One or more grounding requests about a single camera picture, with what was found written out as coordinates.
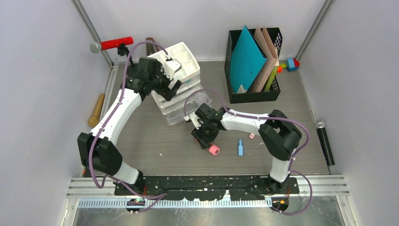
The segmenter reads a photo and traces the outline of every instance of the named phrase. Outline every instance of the metal corner post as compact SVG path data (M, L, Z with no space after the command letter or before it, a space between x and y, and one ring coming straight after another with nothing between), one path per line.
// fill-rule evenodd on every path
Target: metal corner post
M325 0L323 3L323 6L321 7L319 13L317 14L317 17L315 21L313 22L312 27L310 28L308 34L306 35L305 40L303 41L301 48L298 51L298 54L296 55L296 59L300 60L303 53L305 52L306 48L309 45L309 42L313 38L314 34L316 33L317 29L319 28L321 22L323 21L324 17L326 16L328 10L330 9L331 5L334 3L335 0Z
M96 29L94 28L93 23L91 22L90 18L87 15L82 3L80 0L71 0L72 4L75 6L76 11L78 12L79 16L82 18L83 23L85 24L88 32L90 33L91 37L96 42L101 42L100 36L98 35ZM109 66L113 66L113 62L110 58L110 55L106 51L101 51L101 54L104 56L105 60L109 64Z

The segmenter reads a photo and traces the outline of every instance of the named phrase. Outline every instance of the gray wood grain surface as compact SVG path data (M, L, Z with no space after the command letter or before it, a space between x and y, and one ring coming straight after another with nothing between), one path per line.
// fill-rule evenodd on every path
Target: gray wood grain surface
M228 103L224 62L199 62L201 85L214 89ZM124 64L119 65L112 91L113 102L122 82ZM297 120L311 132L309 144L296 156L293 169L304 174L328 174L328 168L317 138L311 113L301 86L298 72L284 70L278 74L281 93L277 101L228 104L234 110L247 113L270 113L281 110L288 118ZM217 96L212 98L212 107L221 107ZM157 107L152 96L134 111L123 128L116 147L123 160L141 170L144 175L266 175L271 169L271 155L256 136L253 140L248 133L221 131L215 140L220 147L217 156L202 150L191 136L194 126L185 122L169 126L166 116ZM238 139L242 138L244 156L237 155Z

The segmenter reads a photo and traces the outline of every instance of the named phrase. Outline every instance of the pink object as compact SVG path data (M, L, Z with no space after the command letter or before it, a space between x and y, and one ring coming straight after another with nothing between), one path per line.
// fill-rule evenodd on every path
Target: pink object
M216 145L212 145L212 146L209 148L209 153L211 153L211 154L213 154L213 155L217 155L217 154L219 154L219 152L220 152L220 149L219 149L219 147L216 146Z

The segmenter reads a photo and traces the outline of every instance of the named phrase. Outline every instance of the green object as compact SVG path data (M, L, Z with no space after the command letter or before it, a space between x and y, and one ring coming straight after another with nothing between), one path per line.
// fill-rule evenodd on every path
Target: green object
M270 73L270 76L267 80L266 87L264 88L265 91L270 90L270 86L273 83L274 77L276 77L278 66L274 66L273 71Z

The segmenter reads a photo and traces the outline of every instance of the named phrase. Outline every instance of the brown cardboard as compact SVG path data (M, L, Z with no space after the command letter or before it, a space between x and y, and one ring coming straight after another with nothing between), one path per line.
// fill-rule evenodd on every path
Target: brown cardboard
M259 47L262 49L263 53L266 55L267 60L263 65L262 69L259 71L252 85L249 87L248 92L261 92L267 79L276 62L278 62L279 57L274 49L273 41L271 40L266 27L263 27L262 31L259 26L257 26L254 34L255 41L258 43Z

